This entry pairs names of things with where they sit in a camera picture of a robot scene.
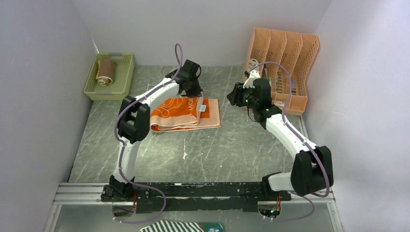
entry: orange towel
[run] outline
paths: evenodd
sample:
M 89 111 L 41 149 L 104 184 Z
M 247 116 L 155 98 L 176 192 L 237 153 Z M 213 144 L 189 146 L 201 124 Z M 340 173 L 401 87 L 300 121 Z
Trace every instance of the orange towel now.
M 151 113 L 151 130 L 183 131 L 220 127 L 217 99 L 170 98 Z

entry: green basket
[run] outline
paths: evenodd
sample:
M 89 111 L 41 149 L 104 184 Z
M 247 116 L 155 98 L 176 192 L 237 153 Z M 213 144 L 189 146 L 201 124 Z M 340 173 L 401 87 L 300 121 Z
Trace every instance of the green basket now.
M 101 86 L 95 79 L 98 71 L 98 61 L 108 58 L 116 64 L 114 81 L 108 86 Z M 84 86 L 84 93 L 92 100 L 122 100 L 130 91 L 133 72 L 134 59 L 132 53 L 98 53 Z

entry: folded towel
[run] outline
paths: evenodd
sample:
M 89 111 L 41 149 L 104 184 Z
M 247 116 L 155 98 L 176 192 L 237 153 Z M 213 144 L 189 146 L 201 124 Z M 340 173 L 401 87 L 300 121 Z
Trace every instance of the folded towel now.
M 220 127 L 217 99 L 170 98 L 151 113 L 151 130 L 184 131 Z
M 144 227 L 140 232 L 223 232 L 220 223 L 210 222 L 177 222 L 160 220 L 154 224 Z
M 114 69 L 116 64 L 112 59 L 103 59 L 98 61 L 98 71 L 95 79 L 102 86 L 112 84 L 114 81 Z

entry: white sticker on rack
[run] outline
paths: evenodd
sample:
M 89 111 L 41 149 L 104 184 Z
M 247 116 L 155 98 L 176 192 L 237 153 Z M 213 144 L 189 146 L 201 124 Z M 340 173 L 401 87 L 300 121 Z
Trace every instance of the white sticker on rack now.
M 200 105 L 199 106 L 199 112 L 205 112 L 206 105 Z
M 277 107 L 284 107 L 285 106 L 285 102 L 283 102 L 283 101 L 275 101 L 275 106 L 277 106 Z

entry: table surface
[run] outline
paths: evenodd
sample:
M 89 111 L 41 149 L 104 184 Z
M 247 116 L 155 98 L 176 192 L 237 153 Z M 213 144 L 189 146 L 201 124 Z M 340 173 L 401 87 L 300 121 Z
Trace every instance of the table surface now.
M 155 86 L 172 66 L 138 66 L 130 95 Z M 222 126 L 178 132 L 150 132 L 141 143 L 135 164 L 137 182 L 261 181 L 288 172 L 293 161 L 286 148 L 243 108 L 231 106 L 226 95 L 242 82 L 242 67 L 202 67 L 204 98 L 218 99 Z M 114 121 L 121 101 L 94 101 L 74 161 L 69 182 L 108 182 L 119 150 Z M 288 116 L 302 131 L 301 118 Z

